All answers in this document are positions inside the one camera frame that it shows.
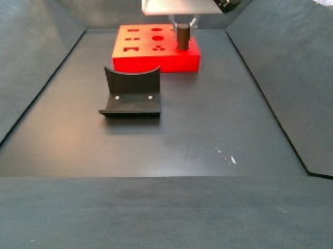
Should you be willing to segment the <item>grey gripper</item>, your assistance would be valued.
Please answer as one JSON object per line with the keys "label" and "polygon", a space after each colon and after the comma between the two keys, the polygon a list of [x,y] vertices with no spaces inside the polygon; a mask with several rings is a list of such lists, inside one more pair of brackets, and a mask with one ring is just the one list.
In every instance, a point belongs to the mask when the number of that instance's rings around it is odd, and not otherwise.
{"label": "grey gripper", "polygon": [[171,30],[176,32],[173,15],[194,15],[188,23],[189,30],[198,28],[199,14],[218,14],[214,0],[141,0],[141,12],[145,16],[168,15]]}

